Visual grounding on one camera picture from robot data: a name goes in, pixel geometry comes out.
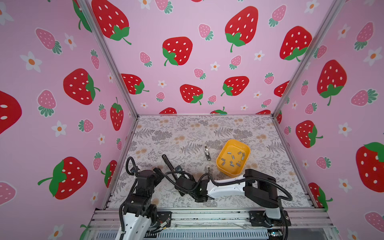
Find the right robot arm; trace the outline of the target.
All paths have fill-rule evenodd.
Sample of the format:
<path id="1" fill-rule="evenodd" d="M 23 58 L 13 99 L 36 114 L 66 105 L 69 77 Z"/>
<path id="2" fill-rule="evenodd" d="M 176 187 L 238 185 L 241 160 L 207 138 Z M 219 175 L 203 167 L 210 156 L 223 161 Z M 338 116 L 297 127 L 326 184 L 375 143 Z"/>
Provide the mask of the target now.
<path id="1" fill-rule="evenodd" d="M 292 201 L 292 195 L 282 186 L 278 185 L 272 176 L 256 170 L 247 169 L 245 174 L 227 180 L 215 180 L 210 173 L 203 174 L 198 180 L 184 171 L 170 182 L 182 195 L 191 196 L 197 203 L 215 200 L 229 196 L 244 196 L 258 206 L 265 209 L 262 219 L 253 218 L 251 223 L 257 223 L 265 228 L 277 224 L 287 228 L 289 217 L 284 212 L 282 200 Z"/>

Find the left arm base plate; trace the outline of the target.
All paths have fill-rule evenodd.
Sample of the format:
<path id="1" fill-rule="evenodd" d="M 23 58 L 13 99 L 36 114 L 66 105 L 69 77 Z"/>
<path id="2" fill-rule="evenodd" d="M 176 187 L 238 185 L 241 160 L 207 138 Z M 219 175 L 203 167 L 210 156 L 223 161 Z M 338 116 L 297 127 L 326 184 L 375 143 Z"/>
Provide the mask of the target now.
<path id="1" fill-rule="evenodd" d="M 171 226 L 172 221 L 172 212 L 169 211 L 160 211 L 152 213 L 151 215 L 151 226 L 150 229 L 157 228 L 168 228 Z"/>

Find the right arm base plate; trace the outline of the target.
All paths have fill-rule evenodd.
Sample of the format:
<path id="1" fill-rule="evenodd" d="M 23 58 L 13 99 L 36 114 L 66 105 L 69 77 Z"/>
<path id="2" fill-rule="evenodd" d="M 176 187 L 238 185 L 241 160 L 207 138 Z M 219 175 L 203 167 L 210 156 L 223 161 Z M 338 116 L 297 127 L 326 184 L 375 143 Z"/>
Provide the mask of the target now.
<path id="1" fill-rule="evenodd" d="M 272 228 L 272 227 L 290 227 L 291 220 L 286 211 L 283 211 L 281 218 L 278 220 L 269 219 L 266 215 L 265 211 L 250 211 L 250 223 L 253 227 L 264 227 L 264 228 Z"/>

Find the yellow plastic tray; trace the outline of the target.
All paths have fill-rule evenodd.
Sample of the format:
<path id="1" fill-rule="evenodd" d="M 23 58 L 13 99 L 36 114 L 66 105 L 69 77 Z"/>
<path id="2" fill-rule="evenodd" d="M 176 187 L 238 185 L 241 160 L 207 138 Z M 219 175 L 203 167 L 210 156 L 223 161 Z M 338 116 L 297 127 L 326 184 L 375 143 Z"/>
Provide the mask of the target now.
<path id="1" fill-rule="evenodd" d="M 243 172 L 250 154 L 248 145 L 234 139 L 228 140 L 216 160 L 217 168 L 221 173 L 235 178 Z"/>

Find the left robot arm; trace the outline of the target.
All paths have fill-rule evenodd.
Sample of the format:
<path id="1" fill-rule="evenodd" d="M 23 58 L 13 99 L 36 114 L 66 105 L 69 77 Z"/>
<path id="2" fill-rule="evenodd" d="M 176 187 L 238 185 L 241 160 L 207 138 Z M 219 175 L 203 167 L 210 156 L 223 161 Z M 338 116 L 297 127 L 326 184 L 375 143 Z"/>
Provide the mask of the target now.
<path id="1" fill-rule="evenodd" d="M 146 234 L 158 232 L 157 206 L 152 204 L 155 188 L 163 180 L 159 168 L 139 170 L 133 157 L 128 157 L 126 172 L 135 177 L 134 184 L 119 207 L 120 228 L 117 240 L 142 240 Z"/>

